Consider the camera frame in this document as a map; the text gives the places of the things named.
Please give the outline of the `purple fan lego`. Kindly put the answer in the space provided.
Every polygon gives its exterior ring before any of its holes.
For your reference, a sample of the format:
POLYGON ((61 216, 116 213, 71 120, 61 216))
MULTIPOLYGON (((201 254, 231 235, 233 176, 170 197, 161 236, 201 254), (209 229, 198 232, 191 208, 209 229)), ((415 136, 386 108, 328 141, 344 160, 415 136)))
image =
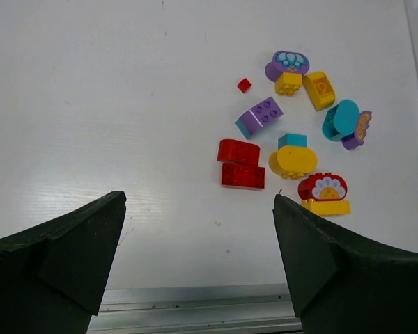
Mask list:
POLYGON ((354 150, 364 144, 371 119, 371 111, 360 113, 354 132, 341 139, 342 145, 346 150, 354 150))

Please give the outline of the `yellow oval lego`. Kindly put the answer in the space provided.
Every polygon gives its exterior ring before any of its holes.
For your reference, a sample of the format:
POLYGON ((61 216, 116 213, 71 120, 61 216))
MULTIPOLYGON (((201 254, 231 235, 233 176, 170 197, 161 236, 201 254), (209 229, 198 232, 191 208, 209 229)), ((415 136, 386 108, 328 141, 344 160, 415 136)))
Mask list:
POLYGON ((315 171, 318 159, 310 148, 285 145, 270 155, 268 164, 282 178, 299 179, 315 171))

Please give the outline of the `teal oval lego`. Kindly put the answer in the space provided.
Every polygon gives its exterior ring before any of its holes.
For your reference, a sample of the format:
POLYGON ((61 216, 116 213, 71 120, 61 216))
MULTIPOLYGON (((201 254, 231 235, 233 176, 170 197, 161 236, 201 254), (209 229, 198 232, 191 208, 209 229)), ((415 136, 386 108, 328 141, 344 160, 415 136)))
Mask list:
POLYGON ((352 134, 359 120, 359 107, 352 100, 342 100, 326 113, 322 131, 326 139, 340 141, 352 134))

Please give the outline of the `yellow curved lego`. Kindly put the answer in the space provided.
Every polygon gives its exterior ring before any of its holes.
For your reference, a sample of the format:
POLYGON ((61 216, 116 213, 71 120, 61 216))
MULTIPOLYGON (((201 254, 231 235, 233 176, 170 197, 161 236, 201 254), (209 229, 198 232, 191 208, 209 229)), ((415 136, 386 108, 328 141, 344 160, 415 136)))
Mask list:
POLYGON ((335 102, 336 94, 324 72, 317 71, 304 75, 302 83, 316 111, 326 109, 335 102))

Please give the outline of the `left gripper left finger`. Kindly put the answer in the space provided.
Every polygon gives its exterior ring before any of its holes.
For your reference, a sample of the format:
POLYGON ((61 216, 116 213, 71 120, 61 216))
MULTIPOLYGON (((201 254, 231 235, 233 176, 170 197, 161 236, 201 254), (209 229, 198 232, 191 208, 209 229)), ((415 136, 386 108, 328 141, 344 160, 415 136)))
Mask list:
POLYGON ((86 333, 97 315, 126 213, 112 191, 0 238, 0 333, 86 333))

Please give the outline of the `red arch lego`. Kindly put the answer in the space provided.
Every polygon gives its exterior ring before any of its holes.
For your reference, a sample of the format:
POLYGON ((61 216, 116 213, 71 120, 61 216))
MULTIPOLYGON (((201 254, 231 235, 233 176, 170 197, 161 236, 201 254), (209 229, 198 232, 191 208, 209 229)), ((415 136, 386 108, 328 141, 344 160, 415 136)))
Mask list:
POLYGON ((222 163, 258 166, 260 147, 253 143, 235 139, 222 139, 219 142, 217 161, 222 163))

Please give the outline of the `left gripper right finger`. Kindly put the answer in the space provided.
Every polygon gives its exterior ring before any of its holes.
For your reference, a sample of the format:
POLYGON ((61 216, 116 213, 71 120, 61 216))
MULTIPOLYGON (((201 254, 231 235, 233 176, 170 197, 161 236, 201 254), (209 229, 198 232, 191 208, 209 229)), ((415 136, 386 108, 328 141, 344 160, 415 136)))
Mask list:
POLYGON ((418 253, 317 216, 282 195, 274 226, 305 333, 418 333, 418 253))

